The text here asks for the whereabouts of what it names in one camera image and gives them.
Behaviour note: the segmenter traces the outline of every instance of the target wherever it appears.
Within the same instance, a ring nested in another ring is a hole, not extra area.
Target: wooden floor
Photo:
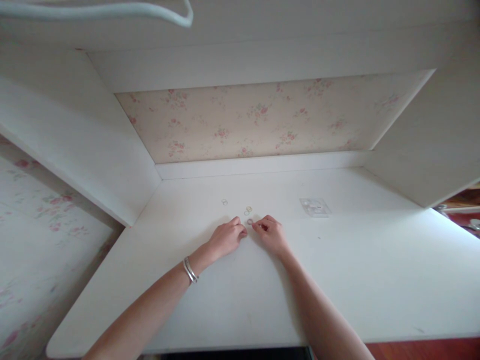
[[[480,360],[480,338],[366,345],[376,360]]]

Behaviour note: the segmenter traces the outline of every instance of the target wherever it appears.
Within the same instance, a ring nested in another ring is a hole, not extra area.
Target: white desk
[[[330,218],[308,217],[303,197],[324,198]],[[81,356],[217,225],[265,214],[283,223],[295,254],[365,342],[480,335],[480,240],[350,168],[163,181],[48,355]],[[145,353],[305,344],[285,274],[249,235],[190,287]]]

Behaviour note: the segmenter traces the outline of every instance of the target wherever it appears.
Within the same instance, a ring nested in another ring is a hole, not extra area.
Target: floral wallpaper
[[[367,150],[428,71],[119,93],[157,164]]]
[[[122,230],[0,135],[0,360],[45,357]]]

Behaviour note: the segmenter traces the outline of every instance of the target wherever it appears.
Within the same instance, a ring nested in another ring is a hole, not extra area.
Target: bangle
[[[190,278],[191,282],[196,284],[199,278],[194,274],[194,271],[190,267],[188,256],[183,259],[183,267],[185,268],[185,271],[188,274],[188,277]]]

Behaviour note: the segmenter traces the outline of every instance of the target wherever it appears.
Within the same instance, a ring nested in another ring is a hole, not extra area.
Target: hand
[[[233,253],[240,245],[240,240],[248,235],[247,229],[238,216],[218,226],[206,243],[212,253],[213,261]]]
[[[272,255],[280,257],[290,251],[282,224],[272,216],[267,215],[251,226],[260,235],[262,245]]]

